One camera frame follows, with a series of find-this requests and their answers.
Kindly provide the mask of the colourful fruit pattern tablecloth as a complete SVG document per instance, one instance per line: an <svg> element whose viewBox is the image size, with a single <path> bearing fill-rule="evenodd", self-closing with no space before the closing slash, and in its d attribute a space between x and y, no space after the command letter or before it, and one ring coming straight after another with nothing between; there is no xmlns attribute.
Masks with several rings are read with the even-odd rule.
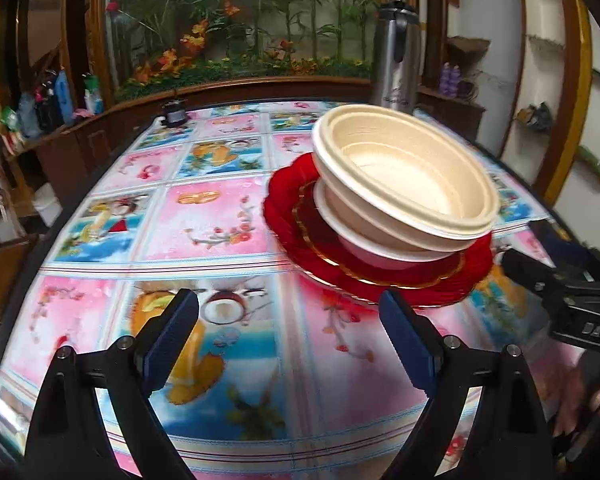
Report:
<svg viewBox="0 0 600 480"><path fill-rule="evenodd" d="M102 350L188 288L200 325L151 404L201 479L376 479L425 396L376 311L289 261L268 180L311 147L323 102L154 122L100 177L26 281L0 344L0 456L23 456L55 351Z"/></svg>

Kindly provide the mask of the purple bottles on shelf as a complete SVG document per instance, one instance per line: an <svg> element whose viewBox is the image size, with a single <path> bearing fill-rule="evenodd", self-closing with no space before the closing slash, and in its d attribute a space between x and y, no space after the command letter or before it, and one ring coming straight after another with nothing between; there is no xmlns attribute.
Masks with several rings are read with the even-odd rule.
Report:
<svg viewBox="0 0 600 480"><path fill-rule="evenodd" d="M451 65L445 62L440 74L438 91L442 96L447 96L451 99L456 99L458 96L458 88L460 88L460 66Z"/></svg>

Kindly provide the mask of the small black round device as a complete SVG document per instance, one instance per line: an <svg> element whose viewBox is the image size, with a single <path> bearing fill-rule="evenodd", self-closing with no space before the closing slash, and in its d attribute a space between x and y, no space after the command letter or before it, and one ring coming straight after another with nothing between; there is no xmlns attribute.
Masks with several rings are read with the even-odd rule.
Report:
<svg viewBox="0 0 600 480"><path fill-rule="evenodd" d="M169 128L178 127L188 122L188 115L185 108L185 102L180 99L173 99L162 107L162 124Z"/></svg>

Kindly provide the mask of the red scalloped plate gold rim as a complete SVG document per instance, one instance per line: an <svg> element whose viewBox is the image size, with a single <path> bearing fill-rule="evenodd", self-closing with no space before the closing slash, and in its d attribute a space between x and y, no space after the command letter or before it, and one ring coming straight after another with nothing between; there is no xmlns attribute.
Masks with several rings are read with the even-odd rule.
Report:
<svg viewBox="0 0 600 480"><path fill-rule="evenodd" d="M313 189L318 171L310 153L276 170L268 181L262 216L286 256L309 278L363 304L396 290L415 308L456 304L490 273L492 235L438 261L384 270L356 258L318 213Z"/></svg>

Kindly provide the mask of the blue water container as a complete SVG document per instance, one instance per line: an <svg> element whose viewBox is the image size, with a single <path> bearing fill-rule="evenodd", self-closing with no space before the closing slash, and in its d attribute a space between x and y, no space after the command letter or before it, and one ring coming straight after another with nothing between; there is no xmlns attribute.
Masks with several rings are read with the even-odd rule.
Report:
<svg viewBox="0 0 600 480"><path fill-rule="evenodd" d="M55 94L62 121L66 126L72 126L74 123L74 108L68 85L68 78L64 70L61 70L55 79Z"/></svg>

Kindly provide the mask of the beige plastic bowl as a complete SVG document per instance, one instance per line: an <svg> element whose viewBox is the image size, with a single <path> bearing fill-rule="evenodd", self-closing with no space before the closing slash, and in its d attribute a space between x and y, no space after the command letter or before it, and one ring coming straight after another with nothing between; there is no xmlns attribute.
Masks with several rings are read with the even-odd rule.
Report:
<svg viewBox="0 0 600 480"><path fill-rule="evenodd" d="M385 107L350 104L312 129L315 165L366 203L401 222L454 240L493 229L500 200L463 143Z"/></svg>
<svg viewBox="0 0 600 480"><path fill-rule="evenodd" d="M320 177L324 188L325 202L332 207L337 217L355 232L381 245L411 250L428 250L428 252L459 252L480 240L454 240L409 226L390 217L379 208L366 203L365 200L348 190L333 178Z"/></svg>

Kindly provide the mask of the white plastic bucket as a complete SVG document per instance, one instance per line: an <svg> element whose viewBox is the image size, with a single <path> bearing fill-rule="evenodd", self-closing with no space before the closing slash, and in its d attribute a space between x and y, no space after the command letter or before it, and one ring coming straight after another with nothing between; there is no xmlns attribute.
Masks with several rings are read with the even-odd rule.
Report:
<svg viewBox="0 0 600 480"><path fill-rule="evenodd" d="M49 183L34 192L32 205L48 228L53 226L62 211L61 203Z"/></svg>

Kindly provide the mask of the glass flower display cabinet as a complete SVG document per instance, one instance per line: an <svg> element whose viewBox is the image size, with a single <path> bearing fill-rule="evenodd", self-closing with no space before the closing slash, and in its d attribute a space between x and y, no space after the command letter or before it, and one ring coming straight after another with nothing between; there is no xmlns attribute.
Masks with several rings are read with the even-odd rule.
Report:
<svg viewBox="0 0 600 480"><path fill-rule="evenodd" d="M131 101L222 80L370 78L392 0L102 0L112 95Z"/></svg>

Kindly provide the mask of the stainless steel thermos jug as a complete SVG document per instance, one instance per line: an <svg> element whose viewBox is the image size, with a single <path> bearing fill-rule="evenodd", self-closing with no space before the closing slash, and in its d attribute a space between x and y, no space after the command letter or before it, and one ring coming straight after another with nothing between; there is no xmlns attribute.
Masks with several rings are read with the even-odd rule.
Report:
<svg viewBox="0 0 600 480"><path fill-rule="evenodd" d="M403 0L383 3L374 36L370 102L412 114L419 80L420 21Z"/></svg>

